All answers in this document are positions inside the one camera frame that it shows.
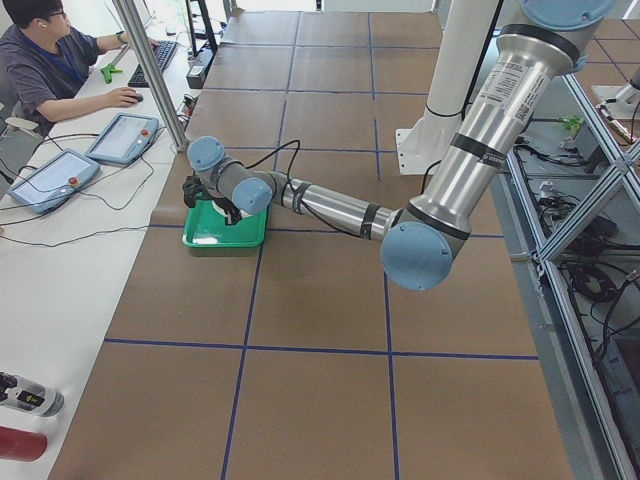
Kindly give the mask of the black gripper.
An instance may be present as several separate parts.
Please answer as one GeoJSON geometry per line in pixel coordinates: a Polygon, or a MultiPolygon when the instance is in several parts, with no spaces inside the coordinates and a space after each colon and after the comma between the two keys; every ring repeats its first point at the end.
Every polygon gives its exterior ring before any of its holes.
{"type": "Polygon", "coordinates": [[[229,199],[212,196],[211,202],[215,205],[215,209],[225,216],[226,226],[234,226],[242,220],[241,211],[229,199]]]}

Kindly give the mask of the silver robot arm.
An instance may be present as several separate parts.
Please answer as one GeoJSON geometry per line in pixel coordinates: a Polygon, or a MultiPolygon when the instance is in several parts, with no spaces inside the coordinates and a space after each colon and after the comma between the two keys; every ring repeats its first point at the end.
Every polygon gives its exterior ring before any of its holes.
{"type": "Polygon", "coordinates": [[[497,38],[498,58],[434,176],[400,210],[349,197],[276,171],[251,171],[214,137],[188,148],[193,173],[185,204],[211,200],[229,224],[275,203],[352,236],[381,243],[380,259],[397,285],[439,285],[471,233],[470,216],[524,131],[552,79],[576,71],[611,1],[522,1],[497,38]]]}

